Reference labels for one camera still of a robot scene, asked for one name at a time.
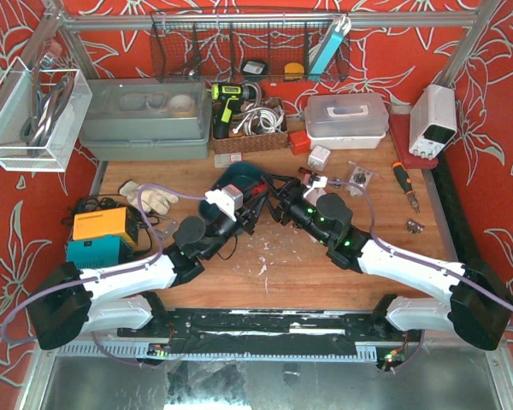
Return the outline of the large red spring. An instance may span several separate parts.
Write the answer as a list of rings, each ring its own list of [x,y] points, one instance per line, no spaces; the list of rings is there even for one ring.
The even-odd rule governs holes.
[[[254,195],[258,195],[268,189],[268,185],[265,181],[260,181],[252,190]]]

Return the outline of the red handled ratchet wrench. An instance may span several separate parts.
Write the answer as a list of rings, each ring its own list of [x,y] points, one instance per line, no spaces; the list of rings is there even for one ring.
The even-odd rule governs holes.
[[[304,183],[307,184],[307,185],[309,185],[311,182],[314,182],[314,181],[316,181],[316,180],[318,180],[320,178],[319,174],[317,174],[316,172],[314,172],[311,169],[308,169],[307,167],[300,167],[298,169],[298,172],[303,174],[303,176],[304,176]],[[341,186],[343,180],[341,178],[338,178],[338,177],[333,177],[333,178],[329,178],[327,180],[327,182],[330,185]]]

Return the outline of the plastic bag with parts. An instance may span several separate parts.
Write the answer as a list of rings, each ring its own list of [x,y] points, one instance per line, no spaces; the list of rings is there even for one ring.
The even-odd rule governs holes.
[[[368,188],[368,185],[373,177],[378,177],[379,174],[366,168],[361,167],[354,161],[349,162],[351,166],[351,173],[349,174],[348,182],[345,190],[351,197],[361,196],[363,191]]]

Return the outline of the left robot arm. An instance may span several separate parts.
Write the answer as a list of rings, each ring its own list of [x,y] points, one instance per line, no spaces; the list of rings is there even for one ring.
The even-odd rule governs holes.
[[[205,195],[218,210],[212,220],[185,218],[173,242],[149,257],[101,268],[61,264],[28,298],[39,347],[57,349],[83,333],[144,327],[154,314],[143,294],[192,281],[231,238],[253,233],[267,198],[266,190],[227,185]]]

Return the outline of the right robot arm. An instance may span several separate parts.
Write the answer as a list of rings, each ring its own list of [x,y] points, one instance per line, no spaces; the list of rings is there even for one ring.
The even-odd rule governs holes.
[[[263,183],[277,204],[273,218],[292,222],[326,246],[344,270],[380,276],[425,293],[423,299],[392,296],[385,320],[400,331],[452,331],[472,346],[494,350],[513,313],[513,296],[484,261],[441,261],[395,247],[373,230],[352,223],[352,211],[335,193],[309,202],[311,188],[294,177],[265,173]]]

